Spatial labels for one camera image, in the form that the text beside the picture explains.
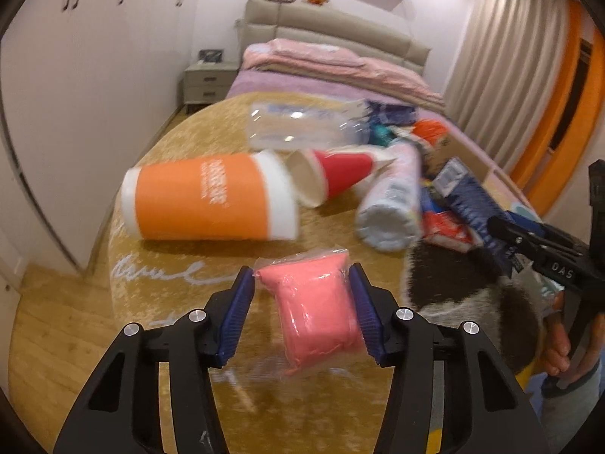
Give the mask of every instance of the pink blanket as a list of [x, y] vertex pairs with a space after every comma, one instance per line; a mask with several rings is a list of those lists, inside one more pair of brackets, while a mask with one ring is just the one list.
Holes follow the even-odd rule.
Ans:
[[268, 45], [278, 56], [325, 65], [364, 66], [364, 60], [353, 51], [338, 46], [302, 43], [291, 39], [273, 39]]
[[363, 66], [329, 65], [327, 62], [296, 59], [276, 53], [271, 43], [255, 44], [244, 53], [242, 69], [261, 69], [270, 65], [302, 70], [322, 77], [346, 78], [347, 83], [366, 87], [368, 84], [384, 90], [394, 90], [422, 101], [443, 105], [443, 98], [431, 91], [428, 85], [411, 70], [376, 59], [361, 59]]

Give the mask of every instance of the metal screw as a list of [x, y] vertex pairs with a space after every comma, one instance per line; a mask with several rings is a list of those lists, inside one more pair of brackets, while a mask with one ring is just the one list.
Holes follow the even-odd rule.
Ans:
[[133, 336], [137, 334], [140, 329], [141, 327], [137, 323], [126, 324], [126, 327], [124, 328], [124, 334], [126, 336]]
[[191, 311], [189, 313], [189, 320], [193, 323], [199, 323], [200, 321], [203, 321], [204, 319], [206, 319], [206, 313], [204, 311], [201, 311], [200, 309]]
[[467, 321], [462, 325], [462, 328], [470, 335], [479, 333], [479, 324], [473, 323], [473, 321]]
[[409, 321], [414, 318], [414, 311], [407, 308], [397, 309], [395, 315], [402, 321]]

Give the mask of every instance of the clear plastic container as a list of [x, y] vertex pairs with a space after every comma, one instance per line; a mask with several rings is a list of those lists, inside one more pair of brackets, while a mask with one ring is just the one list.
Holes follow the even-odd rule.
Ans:
[[396, 141], [386, 149], [396, 157], [378, 177], [355, 217], [360, 239], [380, 252], [396, 252], [420, 240], [420, 152]]
[[367, 144], [370, 128], [365, 117], [352, 118], [344, 110], [255, 103], [250, 110], [247, 135], [248, 145], [254, 150], [328, 150]]

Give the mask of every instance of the curtain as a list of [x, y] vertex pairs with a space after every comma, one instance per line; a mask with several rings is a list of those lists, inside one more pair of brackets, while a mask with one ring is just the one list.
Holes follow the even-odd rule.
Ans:
[[474, 0], [447, 114], [507, 173], [546, 110], [568, 31], [568, 0]]

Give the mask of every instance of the cardboard box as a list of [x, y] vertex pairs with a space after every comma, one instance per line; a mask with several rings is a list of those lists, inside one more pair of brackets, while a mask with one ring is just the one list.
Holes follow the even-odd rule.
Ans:
[[486, 164], [460, 140], [451, 134], [447, 134], [439, 142], [441, 145], [435, 150], [433, 158], [429, 162], [429, 174], [436, 176], [450, 159], [458, 157], [480, 183], [487, 179], [488, 174], [492, 171], [491, 166]]
[[447, 134], [440, 142], [429, 162], [429, 174], [436, 176], [450, 159], [458, 157], [502, 209], [509, 210], [515, 202], [531, 208], [522, 191], [506, 174], [487, 164], [456, 137]]

